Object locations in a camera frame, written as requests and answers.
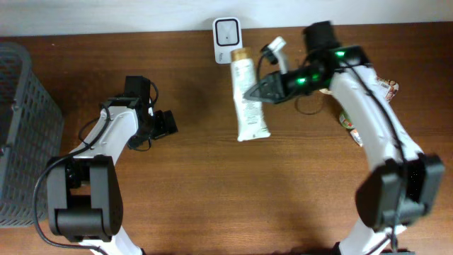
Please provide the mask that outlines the white tube with brown cap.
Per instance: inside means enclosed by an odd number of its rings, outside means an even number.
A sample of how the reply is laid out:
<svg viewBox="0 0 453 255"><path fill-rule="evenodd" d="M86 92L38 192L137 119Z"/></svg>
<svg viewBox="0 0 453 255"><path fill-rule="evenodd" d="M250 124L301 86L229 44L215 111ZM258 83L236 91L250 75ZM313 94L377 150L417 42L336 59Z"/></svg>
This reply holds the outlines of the white tube with brown cap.
<svg viewBox="0 0 453 255"><path fill-rule="evenodd" d="M237 140L244 142L271 136L265 123L262 103L246 98L246 92L257 83L251 49L243 47L233 50L230 67L233 100L238 120Z"/></svg>

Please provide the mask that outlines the green lid jar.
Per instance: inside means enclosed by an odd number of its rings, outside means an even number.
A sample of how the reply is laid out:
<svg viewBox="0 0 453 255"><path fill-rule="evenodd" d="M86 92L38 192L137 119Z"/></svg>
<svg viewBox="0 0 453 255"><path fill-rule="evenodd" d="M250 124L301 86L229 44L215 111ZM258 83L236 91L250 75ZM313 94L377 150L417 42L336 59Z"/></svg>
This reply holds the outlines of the green lid jar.
<svg viewBox="0 0 453 255"><path fill-rule="evenodd" d="M345 110L343 110L340 115L339 115L339 122L340 124L346 128L346 129L349 129L349 130L353 130L355 127L353 125L353 123L351 122L350 120L350 117L349 115L346 113Z"/></svg>

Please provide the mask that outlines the beige brown snack bag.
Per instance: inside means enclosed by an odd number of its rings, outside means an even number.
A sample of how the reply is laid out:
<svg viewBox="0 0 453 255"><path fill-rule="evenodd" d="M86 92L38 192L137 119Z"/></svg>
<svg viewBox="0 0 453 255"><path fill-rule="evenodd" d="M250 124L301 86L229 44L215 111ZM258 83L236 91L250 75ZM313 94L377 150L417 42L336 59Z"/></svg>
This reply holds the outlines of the beige brown snack bag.
<svg viewBox="0 0 453 255"><path fill-rule="evenodd" d="M376 98L381 98L386 102L390 102L390 100L397 94L399 90L399 84L396 81L390 79L383 79L381 77L372 76L371 78L364 78L362 77L363 82L365 83L366 87L372 91L372 94ZM364 98L367 94L363 87L358 84L357 91L356 90L347 90L339 91L335 93L329 89L320 89L321 93L333 96L335 99L339 99L340 102L346 102L346 99L353 99L355 100L357 97Z"/></svg>

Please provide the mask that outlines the orange tissue packet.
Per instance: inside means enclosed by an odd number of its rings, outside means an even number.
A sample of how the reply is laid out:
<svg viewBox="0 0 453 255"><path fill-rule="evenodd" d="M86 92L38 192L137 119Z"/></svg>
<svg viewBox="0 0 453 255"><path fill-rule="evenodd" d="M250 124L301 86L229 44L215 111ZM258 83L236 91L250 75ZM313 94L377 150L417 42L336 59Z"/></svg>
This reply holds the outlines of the orange tissue packet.
<svg viewBox="0 0 453 255"><path fill-rule="evenodd" d="M360 135L356 129L351 130L350 135L360 147L363 147L362 138L360 137Z"/></svg>

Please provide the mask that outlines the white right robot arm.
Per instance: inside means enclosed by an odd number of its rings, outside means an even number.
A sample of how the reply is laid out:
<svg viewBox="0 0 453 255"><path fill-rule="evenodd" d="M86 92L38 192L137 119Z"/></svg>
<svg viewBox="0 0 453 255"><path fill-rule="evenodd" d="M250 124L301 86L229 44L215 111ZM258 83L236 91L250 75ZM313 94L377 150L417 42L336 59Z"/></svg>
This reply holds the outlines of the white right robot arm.
<svg viewBox="0 0 453 255"><path fill-rule="evenodd" d="M279 69L258 77L245 98L279 104L328 89L357 129L366 153L369 176L357 189L357 222L333 254L397 254L397 236L428 215L445 172L442 160L425 154L399 122L379 92L377 73L362 47L344 46L329 21L303 30L307 55L291 69L275 38L262 58Z"/></svg>

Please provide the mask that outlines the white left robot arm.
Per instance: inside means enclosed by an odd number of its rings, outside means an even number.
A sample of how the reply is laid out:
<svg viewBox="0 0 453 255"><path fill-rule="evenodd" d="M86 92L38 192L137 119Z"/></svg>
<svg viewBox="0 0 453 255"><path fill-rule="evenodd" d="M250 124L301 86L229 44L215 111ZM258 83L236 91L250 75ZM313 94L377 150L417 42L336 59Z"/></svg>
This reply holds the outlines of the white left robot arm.
<svg viewBox="0 0 453 255"><path fill-rule="evenodd" d="M45 170L50 231L70 249L94 254L143 254L122 226L115 164L123 149L178 131L171 111L154 111L139 97L110 98L96 125L68 155Z"/></svg>

